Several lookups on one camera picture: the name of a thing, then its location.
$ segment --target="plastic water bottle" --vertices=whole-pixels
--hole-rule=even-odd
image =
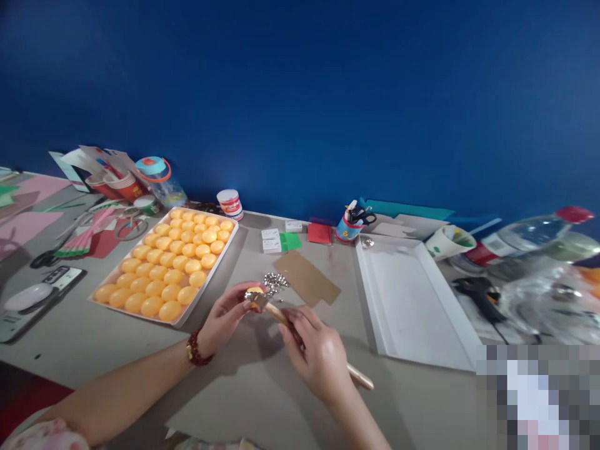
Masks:
[[[459,271],[478,275],[487,267],[500,263],[501,258],[520,256],[541,249],[563,237],[573,226],[594,218],[587,209],[566,206],[548,216],[531,217],[505,226],[490,234],[473,250],[450,258]]]

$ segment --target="sleeve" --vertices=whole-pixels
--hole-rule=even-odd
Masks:
[[[71,431],[62,419],[35,424],[13,437],[2,450],[89,450],[79,433]]]

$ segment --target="white plastic tray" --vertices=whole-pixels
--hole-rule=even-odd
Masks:
[[[377,352],[467,371],[481,342],[425,245],[413,239],[361,235],[356,252]]]
[[[98,303],[95,299],[94,299],[94,293],[98,290],[98,288],[100,286],[103,286],[104,284],[107,283],[116,283],[117,278],[123,274],[123,271],[121,270],[121,262],[124,259],[127,258],[133,258],[131,251],[133,251],[133,249],[135,247],[137,247],[138,245],[143,245],[144,244],[144,238],[148,235],[154,232],[154,228],[156,227],[156,225],[161,224],[161,223],[170,223],[171,222],[171,211],[173,209],[181,209],[182,211],[192,211],[196,214],[204,214],[205,216],[213,216],[219,219],[219,222],[222,222],[224,220],[229,220],[231,222],[233,222],[234,226],[233,226],[233,230],[231,230],[231,234],[229,236],[229,240],[225,243],[225,246],[223,247],[223,251],[221,252],[221,254],[219,255],[219,257],[217,258],[217,262],[215,262],[214,266],[212,267],[211,271],[209,272],[209,274],[206,277],[206,281],[204,282],[204,284],[200,287],[199,291],[196,294],[196,297],[194,298],[194,300],[192,301],[192,303],[190,303],[187,306],[184,306],[183,312],[181,313],[181,315],[171,321],[171,322],[163,322],[162,320],[155,318],[155,317],[144,317],[141,314],[134,314],[133,312],[128,312],[125,309],[121,309],[121,308],[115,308],[110,306],[108,303]],[[117,266],[112,270],[111,273],[108,274],[108,276],[104,279],[104,281],[102,283],[100,283],[98,285],[98,287],[96,289],[94,289],[92,291],[92,293],[87,297],[88,301],[91,301],[94,304],[103,306],[105,308],[109,308],[112,309],[113,311],[118,311],[119,313],[123,313],[123,314],[127,314],[129,316],[133,316],[135,318],[138,319],[144,319],[144,320],[148,320],[148,321],[152,321],[152,322],[158,322],[161,324],[170,324],[172,326],[174,326],[175,328],[180,328],[184,322],[186,321],[186,319],[189,317],[189,315],[191,314],[192,310],[194,309],[194,306],[198,303],[198,301],[200,300],[200,297],[202,296],[202,293],[206,290],[206,286],[208,286],[208,282],[211,280],[211,278],[213,277],[213,274],[215,273],[215,271],[217,270],[217,267],[219,266],[219,264],[221,263],[221,260],[223,259],[223,256],[227,253],[227,249],[229,248],[229,245],[231,244],[231,241],[233,240],[234,236],[236,235],[236,233],[238,232],[239,229],[239,224],[238,222],[236,222],[233,219],[229,219],[228,217],[223,217],[223,216],[219,216],[218,214],[212,214],[210,212],[204,212],[204,211],[198,211],[196,209],[189,209],[189,208],[183,208],[183,207],[177,207],[177,208],[173,208],[172,210],[169,210],[164,217],[156,224],[154,225],[154,227],[152,227],[151,229],[148,230],[148,232],[142,236],[142,238],[131,248],[131,251],[129,253],[127,253],[127,256],[124,257],[121,262],[119,262],[119,264],[117,264]]]

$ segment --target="small white box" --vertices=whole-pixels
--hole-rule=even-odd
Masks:
[[[269,253],[281,253],[281,240],[279,239],[279,234],[277,234],[277,239],[265,239],[262,241],[262,252]]]
[[[262,230],[262,240],[266,239],[277,239],[279,240],[279,230],[277,228],[271,228],[268,230]]]
[[[286,233],[301,233],[302,222],[301,221],[286,221]]]

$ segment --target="wooden handle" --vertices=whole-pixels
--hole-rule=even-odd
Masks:
[[[267,303],[267,305],[264,308],[267,311],[269,311],[280,323],[283,323],[290,330],[294,329],[294,326],[290,323],[286,315],[283,312],[281,312],[281,310],[277,306],[271,303]],[[369,377],[367,377],[364,373],[362,373],[349,362],[347,362],[346,365],[348,367],[348,372],[350,372],[350,376],[354,381],[356,381],[358,384],[360,384],[365,389],[368,389],[369,391],[375,389],[375,385]]]

